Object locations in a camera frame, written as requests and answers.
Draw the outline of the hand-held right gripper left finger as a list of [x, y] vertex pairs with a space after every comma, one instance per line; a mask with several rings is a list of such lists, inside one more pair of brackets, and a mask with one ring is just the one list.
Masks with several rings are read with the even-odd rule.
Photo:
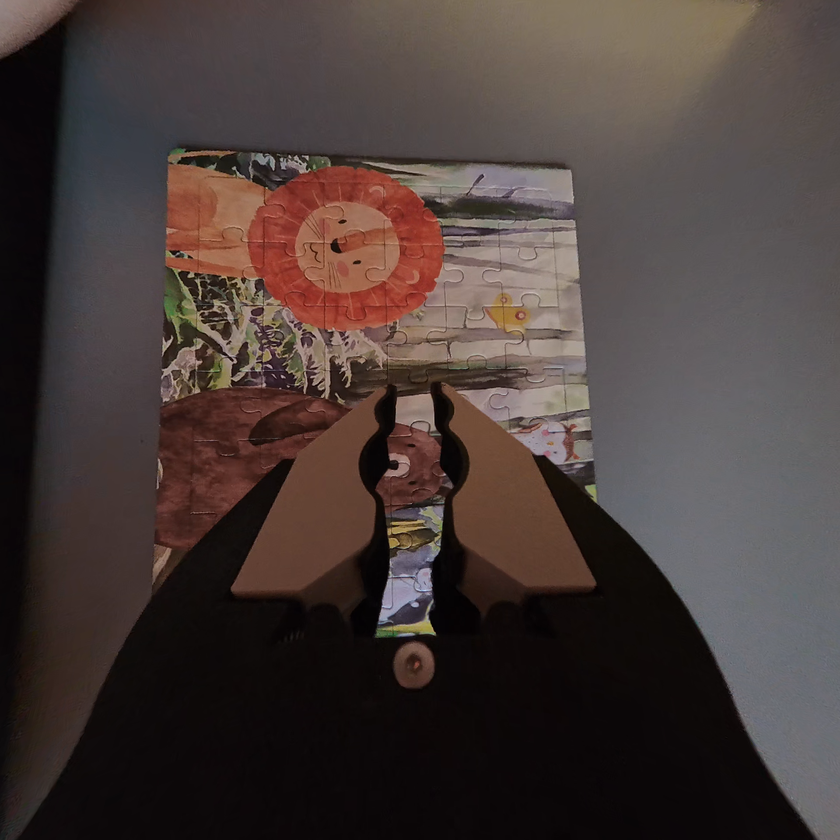
[[290, 468], [231, 592], [337, 606], [372, 636], [389, 571], [376, 486], [389, 469], [396, 389], [374, 394], [303, 449]]

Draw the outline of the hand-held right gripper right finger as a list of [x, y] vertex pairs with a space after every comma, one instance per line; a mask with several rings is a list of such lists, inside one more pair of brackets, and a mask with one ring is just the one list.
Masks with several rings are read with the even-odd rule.
[[472, 634], [500, 602], [593, 592], [595, 578], [531, 451], [450, 385], [432, 387], [453, 483], [433, 566], [436, 634]]

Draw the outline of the grey desk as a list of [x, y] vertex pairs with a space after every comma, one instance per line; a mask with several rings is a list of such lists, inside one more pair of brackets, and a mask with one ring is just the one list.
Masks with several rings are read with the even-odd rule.
[[572, 169], [599, 501], [838, 838], [838, 2], [80, 4], [5, 835], [151, 593], [181, 144]]

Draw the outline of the animal jigsaw puzzle board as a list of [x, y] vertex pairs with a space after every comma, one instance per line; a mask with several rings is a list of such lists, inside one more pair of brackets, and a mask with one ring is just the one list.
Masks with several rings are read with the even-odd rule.
[[154, 587], [388, 384], [378, 636], [434, 632], [451, 484], [431, 382], [596, 498], [569, 169], [191, 149], [168, 163]]

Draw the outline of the person's left forearm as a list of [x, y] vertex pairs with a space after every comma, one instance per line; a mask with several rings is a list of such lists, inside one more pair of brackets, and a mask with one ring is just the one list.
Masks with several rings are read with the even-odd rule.
[[1, 58], [31, 43], [59, 22], [75, 1], [1, 1]]

